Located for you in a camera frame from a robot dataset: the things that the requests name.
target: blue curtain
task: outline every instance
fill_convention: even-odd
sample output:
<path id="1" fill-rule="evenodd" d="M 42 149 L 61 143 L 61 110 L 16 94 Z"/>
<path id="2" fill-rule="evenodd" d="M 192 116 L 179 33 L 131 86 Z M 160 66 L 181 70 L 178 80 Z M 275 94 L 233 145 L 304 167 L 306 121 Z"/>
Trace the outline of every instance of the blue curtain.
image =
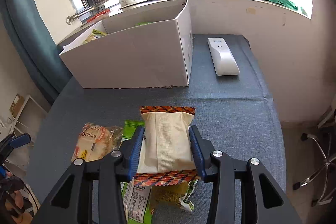
<path id="1" fill-rule="evenodd" d="M 47 101 L 53 104 L 72 75 L 58 56 L 59 50 L 34 0 L 0 0 L 0 11 L 28 73 Z"/>

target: floor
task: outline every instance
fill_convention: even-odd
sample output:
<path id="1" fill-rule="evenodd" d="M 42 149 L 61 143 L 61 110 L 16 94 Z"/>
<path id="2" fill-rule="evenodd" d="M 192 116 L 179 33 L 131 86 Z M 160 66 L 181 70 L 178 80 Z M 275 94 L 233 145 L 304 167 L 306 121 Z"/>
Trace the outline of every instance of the floor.
<path id="1" fill-rule="evenodd" d="M 301 141 L 302 133 L 317 135 L 323 144 L 328 143 L 329 135 L 323 135 L 315 128 L 283 128 L 287 165 L 286 194 L 303 224 L 317 224 L 329 209 L 329 205 L 311 206 L 311 201 L 319 198 L 322 193 L 325 172 L 322 172 L 310 184 L 293 191 L 293 184 L 309 177 L 323 160 L 321 152 L 313 140 Z"/>

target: green snack package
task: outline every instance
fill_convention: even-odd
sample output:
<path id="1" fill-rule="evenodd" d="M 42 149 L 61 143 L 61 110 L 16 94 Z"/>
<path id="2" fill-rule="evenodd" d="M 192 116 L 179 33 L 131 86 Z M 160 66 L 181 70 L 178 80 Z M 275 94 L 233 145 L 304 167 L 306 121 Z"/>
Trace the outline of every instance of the green snack package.
<path id="1" fill-rule="evenodd" d="M 92 33 L 89 35 L 89 37 L 87 39 L 85 39 L 85 41 L 82 43 L 82 45 L 92 41 L 92 40 L 95 40 L 97 38 L 100 38 L 100 37 L 104 37 L 106 36 L 107 33 L 104 33 L 104 32 L 101 32 L 101 31 L 98 31 L 96 29 L 93 29 L 92 30 Z"/>
<path id="2" fill-rule="evenodd" d="M 146 24 L 149 24 L 149 23 L 153 23 L 153 22 L 139 22 L 135 25 L 136 26 L 141 26 L 141 25 L 146 25 Z"/>
<path id="3" fill-rule="evenodd" d="M 144 126 L 144 121 L 126 120 L 121 142 L 132 138 L 137 126 Z M 151 224 L 154 208 L 151 206 L 150 186 L 135 187 L 134 181 L 121 183 L 121 194 L 128 224 Z"/>

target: blue tabletop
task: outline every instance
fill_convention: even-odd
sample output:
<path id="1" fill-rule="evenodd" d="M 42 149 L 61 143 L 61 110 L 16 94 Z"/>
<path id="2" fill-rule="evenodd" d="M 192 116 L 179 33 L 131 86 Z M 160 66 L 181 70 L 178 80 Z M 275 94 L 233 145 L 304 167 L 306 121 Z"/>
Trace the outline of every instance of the blue tabletop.
<path id="1" fill-rule="evenodd" d="M 209 37 L 224 37 L 239 66 L 239 76 L 216 76 L 207 43 Z M 75 78 L 69 81 L 41 125 L 30 155 L 26 179 L 39 201 L 44 200 L 71 163 L 78 134 L 85 123 L 123 126 L 125 119 L 141 119 L 140 105 L 196 107 L 192 124 L 197 125 L 203 138 L 233 158 L 259 158 L 285 190 L 280 122 L 248 41 L 241 35 L 199 34 L 194 38 L 188 87 L 83 89 Z M 199 182 L 190 198 L 195 205 L 192 213 L 161 205 L 155 210 L 152 223 L 206 223 L 211 190 L 212 183 Z M 95 193 L 93 218 L 99 222 L 96 199 Z M 237 184 L 236 223 L 240 223 L 240 214 Z"/>

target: white remote control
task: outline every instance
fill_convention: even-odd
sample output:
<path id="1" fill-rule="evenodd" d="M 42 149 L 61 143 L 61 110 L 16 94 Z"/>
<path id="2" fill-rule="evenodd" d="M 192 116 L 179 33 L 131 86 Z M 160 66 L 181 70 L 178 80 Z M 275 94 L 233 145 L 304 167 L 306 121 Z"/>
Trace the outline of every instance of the white remote control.
<path id="1" fill-rule="evenodd" d="M 239 68 L 223 37 L 208 38 L 212 61 L 216 74 L 238 75 Z"/>

